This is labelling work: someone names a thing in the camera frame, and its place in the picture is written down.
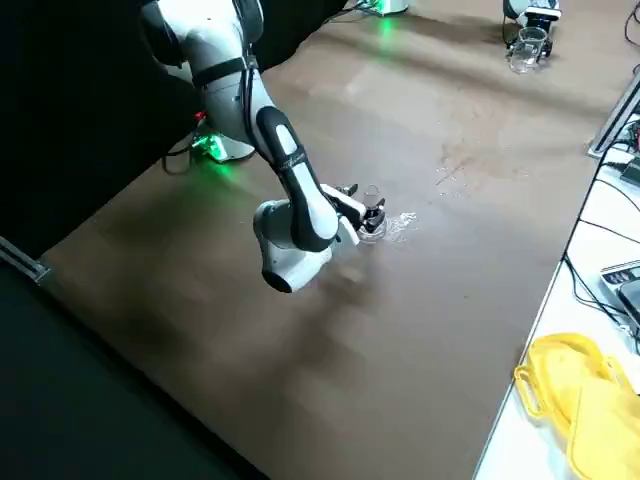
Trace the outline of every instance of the clear plastic cup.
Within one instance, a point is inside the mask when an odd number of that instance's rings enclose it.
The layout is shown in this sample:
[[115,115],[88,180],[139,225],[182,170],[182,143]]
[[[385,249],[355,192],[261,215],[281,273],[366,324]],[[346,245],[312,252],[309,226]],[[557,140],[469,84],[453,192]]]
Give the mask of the clear plastic cup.
[[528,73],[538,67],[540,53],[547,41],[547,32],[538,27],[526,27],[518,32],[511,54],[511,70]]
[[[369,185],[364,189],[362,194],[362,203],[367,207],[367,209],[375,208],[381,199],[382,196],[380,195],[380,189],[377,186]],[[360,230],[358,230],[358,237],[360,237],[360,240],[364,243],[376,243],[384,237],[385,233],[387,233],[386,218],[373,232],[369,232],[365,227],[360,227]]]

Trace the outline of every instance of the electronic device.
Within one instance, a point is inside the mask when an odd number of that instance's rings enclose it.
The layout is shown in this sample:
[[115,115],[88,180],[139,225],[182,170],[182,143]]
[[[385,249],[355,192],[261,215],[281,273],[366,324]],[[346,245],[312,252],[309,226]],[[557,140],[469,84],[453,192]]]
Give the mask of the electronic device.
[[631,185],[640,187],[640,157],[634,155],[633,159],[620,175],[620,179]]
[[623,284],[618,289],[618,298],[636,326],[640,328],[640,280]]
[[640,327],[640,260],[604,268],[600,278]]

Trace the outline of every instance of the white table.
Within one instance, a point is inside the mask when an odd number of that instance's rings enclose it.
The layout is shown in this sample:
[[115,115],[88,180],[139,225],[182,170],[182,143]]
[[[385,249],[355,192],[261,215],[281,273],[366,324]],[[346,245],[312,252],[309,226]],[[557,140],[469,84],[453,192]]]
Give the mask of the white table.
[[[628,154],[611,149],[603,162],[627,163],[629,158]],[[640,205],[640,188],[621,181],[619,172],[603,167],[597,178],[620,188]],[[640,212],[619,192],[600,182],[593,184],[580,218],[640,240]],[[567,252],[593,293],[609,304],[611,299],[605,296],[605,287],[599,281],[600,270],[640,260],[640,245],[582,222],[578,222]],[[581,297],[591,299],[580,286],[577,291]],[[606,314],[575,299],[570,270],[562,261],[542,302],[524,354],[534,339],[560,332],[577,332],[592,338],[603,353],[618,359],[634,389],[640,392],[640,356],[635,353],[633,340]],[[513,383],[500,407],[474,478],[576,478],[567,463],[564,446],[554,437],[552,427],[536,426],[529,420]]]

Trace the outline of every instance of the brown table surface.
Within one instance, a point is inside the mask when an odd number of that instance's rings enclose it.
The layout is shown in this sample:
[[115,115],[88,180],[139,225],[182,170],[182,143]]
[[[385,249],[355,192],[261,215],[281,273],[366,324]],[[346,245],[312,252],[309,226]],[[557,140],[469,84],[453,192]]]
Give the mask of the brown table surface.
[[535,75],[488,0],[327,25],[266,73],[323,182],[414,218],[364,278],[267,287],[251,220],[282,192],[254,158],[152,167],[47,254],[50,288],[274,479],[469,478],[637,55],[630,4],[562,7]]

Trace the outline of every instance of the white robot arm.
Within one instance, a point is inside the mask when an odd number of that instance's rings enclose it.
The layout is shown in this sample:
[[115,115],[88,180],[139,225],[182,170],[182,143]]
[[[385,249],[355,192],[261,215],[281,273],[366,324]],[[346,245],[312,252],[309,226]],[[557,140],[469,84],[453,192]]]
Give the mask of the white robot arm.
[[265,90],[250,55],[262,33],[259,0],[158,0],[143,7],[142,17],[158,60],[188,62],[215,130],[255,148],[278,176],[288,200],[266,202],[254,216],[262,273],[279,291],[302,288],[338,248],[358,244],[356,231],[371,214],[345,192],[320,185]]

